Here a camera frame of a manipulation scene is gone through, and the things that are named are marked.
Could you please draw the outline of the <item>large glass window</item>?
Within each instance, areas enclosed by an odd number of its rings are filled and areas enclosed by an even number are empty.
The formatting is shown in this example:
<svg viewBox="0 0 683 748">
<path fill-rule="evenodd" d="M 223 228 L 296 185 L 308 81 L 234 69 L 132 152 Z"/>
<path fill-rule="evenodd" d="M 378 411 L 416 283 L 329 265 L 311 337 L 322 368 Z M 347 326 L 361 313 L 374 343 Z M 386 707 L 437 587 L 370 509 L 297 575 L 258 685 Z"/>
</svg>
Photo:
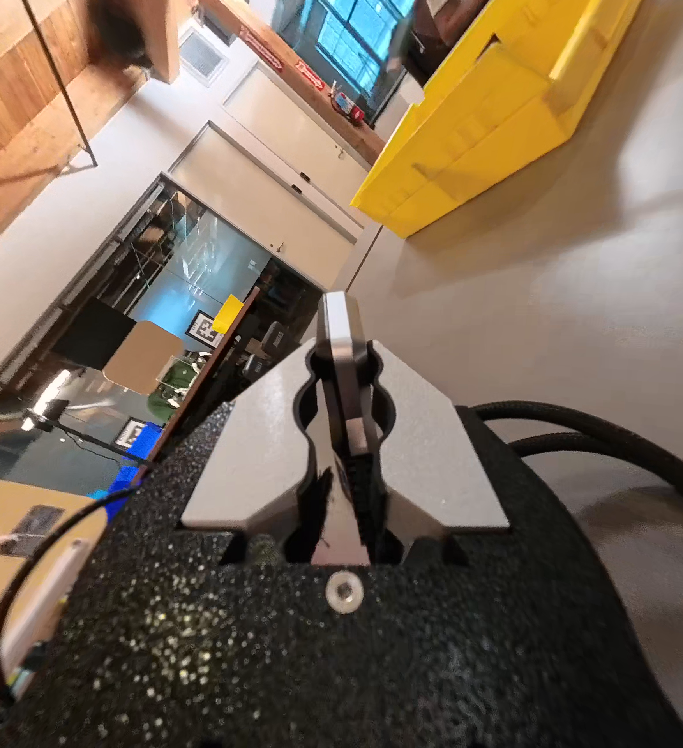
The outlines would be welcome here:
<svg viewBox="0 0 683 748">
<path fill-rule="evenodd" d="M 277 1 L 271 28 L 374 126 L 407 73 L 389 66 L 394 33 L 413 1 Z"/>
</svg>

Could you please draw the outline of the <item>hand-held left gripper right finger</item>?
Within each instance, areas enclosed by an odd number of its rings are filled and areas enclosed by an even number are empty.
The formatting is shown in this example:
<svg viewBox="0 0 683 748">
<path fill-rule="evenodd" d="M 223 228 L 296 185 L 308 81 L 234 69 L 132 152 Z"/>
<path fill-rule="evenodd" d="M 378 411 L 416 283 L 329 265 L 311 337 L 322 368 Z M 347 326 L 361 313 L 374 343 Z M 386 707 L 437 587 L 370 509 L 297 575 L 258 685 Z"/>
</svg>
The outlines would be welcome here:
<svg viewBox="0 0 683 748">
<path fill-rule="evenodd" d="M 403 547 L 510 528 L 505 510 L 451 400 L 379 341 L 377 386 L 393 405 L 379 448 L 386 527 Z"/>
</svg>

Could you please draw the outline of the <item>yellow paper sign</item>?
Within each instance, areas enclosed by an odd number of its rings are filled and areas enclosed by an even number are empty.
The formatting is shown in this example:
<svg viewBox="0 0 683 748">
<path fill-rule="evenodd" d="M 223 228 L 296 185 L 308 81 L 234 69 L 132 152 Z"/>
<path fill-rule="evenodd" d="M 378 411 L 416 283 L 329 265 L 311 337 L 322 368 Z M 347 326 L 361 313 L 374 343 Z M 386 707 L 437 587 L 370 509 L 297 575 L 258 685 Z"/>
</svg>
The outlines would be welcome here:
<svg viewBox="0 0 683 748">
<path fill-rule="evenodd" d="M 216 314 L 212 322 L 212 330 L 218 334 L 226 334 L 243 310 L 243 306 L 243 301 L 237 296 L 230 294 Z"/>
</svg>

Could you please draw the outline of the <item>black monitor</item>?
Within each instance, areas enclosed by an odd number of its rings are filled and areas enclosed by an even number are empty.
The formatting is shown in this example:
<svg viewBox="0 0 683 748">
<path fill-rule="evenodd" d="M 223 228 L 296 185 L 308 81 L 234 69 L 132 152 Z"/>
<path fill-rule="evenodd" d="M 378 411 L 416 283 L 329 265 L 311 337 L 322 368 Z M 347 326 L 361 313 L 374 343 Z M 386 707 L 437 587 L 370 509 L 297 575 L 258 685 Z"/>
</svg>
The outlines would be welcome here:
<svg viewBox="0 0 683 748">
<path fill-rule="evenodd" d="M 98 298 L 90 298 L 55 342 L 51 352 L 77 367 L 102 371 L 136 321 Z"/>
</svg>

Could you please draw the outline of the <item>red fire extinguisher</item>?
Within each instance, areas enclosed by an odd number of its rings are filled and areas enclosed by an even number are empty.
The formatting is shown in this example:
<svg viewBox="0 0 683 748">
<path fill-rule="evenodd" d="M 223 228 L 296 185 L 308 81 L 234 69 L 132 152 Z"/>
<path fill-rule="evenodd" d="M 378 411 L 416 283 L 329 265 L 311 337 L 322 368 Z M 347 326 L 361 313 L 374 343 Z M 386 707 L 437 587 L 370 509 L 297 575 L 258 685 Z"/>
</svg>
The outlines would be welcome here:
<svg viewBox="0 0 683 748">
<path fill-rule="evenodd" d="M 334 80 L 329 94 L 330 103 L 334 110 L 355 126 L 365 121 L 365 113 Z"/>
</svg>

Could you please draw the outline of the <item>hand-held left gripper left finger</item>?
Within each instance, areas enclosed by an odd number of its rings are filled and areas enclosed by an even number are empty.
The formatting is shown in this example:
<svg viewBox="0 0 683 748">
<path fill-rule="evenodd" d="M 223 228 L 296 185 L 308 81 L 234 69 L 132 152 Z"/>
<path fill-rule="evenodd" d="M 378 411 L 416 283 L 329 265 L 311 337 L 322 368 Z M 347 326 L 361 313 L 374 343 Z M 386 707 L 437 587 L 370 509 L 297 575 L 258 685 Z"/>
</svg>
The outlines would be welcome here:
<svg viewBox="0 0 683 748">
<path fill-rule="evenodd" d="M 299 493 L 317 476 L 299 399 L 312 388 L 303 343 L 234 399 L 231 413 L 181 515 L 184 529 L 271 535 L 299 526 Z"/>
</svg>

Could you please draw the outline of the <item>grey port hub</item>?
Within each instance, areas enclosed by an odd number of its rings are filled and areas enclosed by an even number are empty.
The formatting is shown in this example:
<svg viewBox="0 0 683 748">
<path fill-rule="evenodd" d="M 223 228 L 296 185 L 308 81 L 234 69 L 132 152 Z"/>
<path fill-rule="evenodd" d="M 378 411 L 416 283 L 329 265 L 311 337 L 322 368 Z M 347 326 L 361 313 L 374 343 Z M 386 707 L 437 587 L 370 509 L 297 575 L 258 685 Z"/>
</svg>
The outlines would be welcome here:
<svg viewBox="0 0 683 748">
<path fill-rule="evenodd" d="M 346 292 L 325 294 L 318 309 L 314 371 L 322 381 L 332 449 L 349 487 L 359 537 L 371 563 L 382 558 L 385 500 L 375 477 L 379 438 L 373 377 L 358 304 Z"/>
</svg>

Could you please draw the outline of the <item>printed marker tag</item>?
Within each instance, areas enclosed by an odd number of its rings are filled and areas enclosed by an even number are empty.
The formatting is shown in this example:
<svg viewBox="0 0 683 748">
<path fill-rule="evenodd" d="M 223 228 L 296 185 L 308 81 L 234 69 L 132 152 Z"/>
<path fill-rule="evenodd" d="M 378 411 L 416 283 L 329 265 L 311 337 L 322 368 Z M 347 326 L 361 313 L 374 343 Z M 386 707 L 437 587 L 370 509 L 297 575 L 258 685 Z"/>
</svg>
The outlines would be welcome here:
<svg viewBox="0 0 683 748">
<path fill-rule="evenodd" d="M 115 437 L 113 444 L 124 452 L 127 452 L 147 425 L 148 422 L 146 421 L 133 417 L 128 418 Z"/>
<path fill-rule="evenodd" d="M 214 350 L 223 338 L 223 333 L 214 329 L 214 318 L 202 310 L 192 318 L 186 335 L 197 343 L 199 351 Z"/>
</svg>

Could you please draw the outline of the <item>white wall vent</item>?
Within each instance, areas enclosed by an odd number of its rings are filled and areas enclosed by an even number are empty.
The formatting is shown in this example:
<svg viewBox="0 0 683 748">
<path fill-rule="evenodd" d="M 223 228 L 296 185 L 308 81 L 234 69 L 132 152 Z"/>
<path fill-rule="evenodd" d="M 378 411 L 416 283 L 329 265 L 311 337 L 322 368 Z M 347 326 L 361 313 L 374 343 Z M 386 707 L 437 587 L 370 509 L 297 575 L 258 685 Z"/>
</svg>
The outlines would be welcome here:
<svg viewBox="0 0 683 748">
<path fill-rule="evenodd" d="M 190 27 L 179 42 L 180 61 L 201 85 L 210 88 L 228 65 L 228 58 L 201 31 Z"/>
</svg>

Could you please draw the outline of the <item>yellow plastic bin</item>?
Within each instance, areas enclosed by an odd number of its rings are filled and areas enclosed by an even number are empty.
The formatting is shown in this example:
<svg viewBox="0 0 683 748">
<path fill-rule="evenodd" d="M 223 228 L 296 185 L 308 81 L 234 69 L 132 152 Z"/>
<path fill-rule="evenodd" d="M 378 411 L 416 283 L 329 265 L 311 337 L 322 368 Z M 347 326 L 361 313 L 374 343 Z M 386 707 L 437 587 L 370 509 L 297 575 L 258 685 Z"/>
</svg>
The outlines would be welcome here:
<svg viewBox="0 0 683 748">
<path fill-rule="evenodd" d="M 574 135 L 639 1 L 489 2 L 351 205 L 407 238 Z"/>
</svg>

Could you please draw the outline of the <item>stack of blue bins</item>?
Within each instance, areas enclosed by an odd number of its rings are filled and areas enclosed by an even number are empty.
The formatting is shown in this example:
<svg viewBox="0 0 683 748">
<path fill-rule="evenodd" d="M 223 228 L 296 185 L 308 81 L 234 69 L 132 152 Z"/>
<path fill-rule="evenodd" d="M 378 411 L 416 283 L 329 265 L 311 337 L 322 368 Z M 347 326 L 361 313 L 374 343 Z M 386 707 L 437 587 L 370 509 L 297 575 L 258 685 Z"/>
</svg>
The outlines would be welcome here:
<svg viewBox="0 0 683 748">
<path fill-rule="evenodd" d="M 159 440 L 161 433 L 162 426 L 148 422 L 148 425 L 136 439 L 136 442 L 126 452 L 126 454 L 131 456 L 128 459 L 131 460 L 133 457 L 148 459 L 153 454 L 154 447 Z M 107 494 L 127 489 L 131 481 L 134 480 L 138 470 L 138 464 L 125 464 L 121 467 L 115 476 L 114 481 L 108 488 Z"/>
</svg>

